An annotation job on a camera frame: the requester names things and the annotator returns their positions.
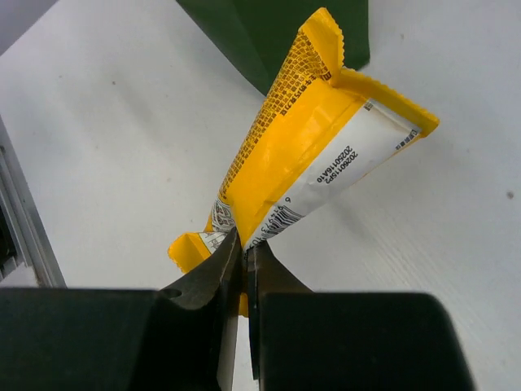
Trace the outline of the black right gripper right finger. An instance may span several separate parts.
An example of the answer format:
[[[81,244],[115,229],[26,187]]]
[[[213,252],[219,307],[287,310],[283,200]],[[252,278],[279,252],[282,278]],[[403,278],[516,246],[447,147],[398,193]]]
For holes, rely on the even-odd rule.
[[[317,292],[267,244],[247,252],[263,390],[517,390],[520,248],[466,247],[428,292]]]

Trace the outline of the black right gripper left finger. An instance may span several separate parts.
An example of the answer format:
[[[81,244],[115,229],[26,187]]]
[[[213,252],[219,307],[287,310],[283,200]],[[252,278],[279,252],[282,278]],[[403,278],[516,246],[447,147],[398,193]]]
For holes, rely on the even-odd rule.
[[[2,389],[231,389],[241,262],[231,231],[160,290],[3,288]]]

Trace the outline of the yellow snack packet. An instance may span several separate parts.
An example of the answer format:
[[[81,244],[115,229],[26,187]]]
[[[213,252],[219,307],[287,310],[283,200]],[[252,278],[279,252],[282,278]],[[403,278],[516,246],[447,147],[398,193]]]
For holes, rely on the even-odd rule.
[[[212,204],[205,228],[168,255],[183,272],[232,230],[243,249],[282,233],[399,151],[438,118],[344,65],[344,36],[326,8],[299,28]]]

